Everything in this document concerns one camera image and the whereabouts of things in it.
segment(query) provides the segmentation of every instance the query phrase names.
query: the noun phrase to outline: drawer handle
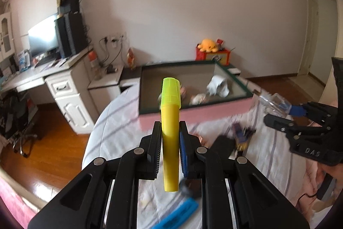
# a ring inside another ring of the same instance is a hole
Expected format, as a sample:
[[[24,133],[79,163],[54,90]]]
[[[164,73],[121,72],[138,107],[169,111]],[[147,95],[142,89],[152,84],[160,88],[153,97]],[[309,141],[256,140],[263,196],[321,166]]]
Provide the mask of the drawer handle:
[[[60,92],[60,91],[64,91],[66,88],[67,88],[67,85],[65,85],[64,87],[61,87],[61,88],[57,87],[56,90],[58,92]]]
[[[66,118],[66,114],[67,114],[66,112],[63,114],[63,116],[64,116],[65,118]],[[69,114],[68,114],[68,115],[69,115]],[[71,118],[70,118],[70,119],[67,119],[67,118],[66,118],[66,120],[67,120],[68,123],[71,122]],[[73,122],[73,123],[74,123],[74,122]]]

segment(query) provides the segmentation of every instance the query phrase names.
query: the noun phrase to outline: yellow-green cap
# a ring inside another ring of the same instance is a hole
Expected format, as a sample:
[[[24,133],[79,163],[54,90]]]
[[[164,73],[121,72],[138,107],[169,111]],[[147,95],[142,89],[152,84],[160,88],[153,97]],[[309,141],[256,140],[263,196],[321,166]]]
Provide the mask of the yellow-green cap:
[[[178,105],[181,108],[180,82],[174,78],[164,78],[162,84],[161,107]]]

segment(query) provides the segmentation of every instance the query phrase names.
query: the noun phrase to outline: blue gripper pad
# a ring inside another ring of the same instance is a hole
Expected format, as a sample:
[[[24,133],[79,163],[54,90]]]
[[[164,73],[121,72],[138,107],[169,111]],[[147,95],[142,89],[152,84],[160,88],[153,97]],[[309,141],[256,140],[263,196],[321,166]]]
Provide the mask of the blue gripper pad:
[[[306,116],[306,110],[302,106],[294,106],[290,108],[289,114],[295,117]]]
[[[188,177],[188,162],[187,162],[185,141],[182,136],[182,132],[180,132],[180,157],[181,157],[181,169],[184,174],[184,177],[187,178]]]
[[[159,224],[152,227],[152,229],[178,229],[195,212],[198,206],[198,203],[193,198],[188,198]]]

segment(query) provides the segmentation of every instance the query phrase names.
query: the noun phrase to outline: orange plush octopus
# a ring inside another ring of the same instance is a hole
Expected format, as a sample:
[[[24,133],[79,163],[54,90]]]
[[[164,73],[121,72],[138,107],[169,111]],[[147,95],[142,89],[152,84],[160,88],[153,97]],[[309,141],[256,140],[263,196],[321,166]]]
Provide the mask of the orange plush octopus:
[[[217,44],[211,39],[204,39],[201,42],[201,44],[198,45],[198,49],[200,49],[200,52],[206,52],[206,53],[218,52]]]

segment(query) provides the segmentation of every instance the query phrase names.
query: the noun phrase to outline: blue marker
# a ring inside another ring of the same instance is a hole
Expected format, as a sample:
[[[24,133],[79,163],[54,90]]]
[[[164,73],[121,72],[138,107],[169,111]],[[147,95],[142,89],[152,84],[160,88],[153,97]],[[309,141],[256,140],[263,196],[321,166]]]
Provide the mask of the blue marker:
[[[198,208],[193,198],[188,198],[181,206],[156,224],[152,229],[178,229]]]

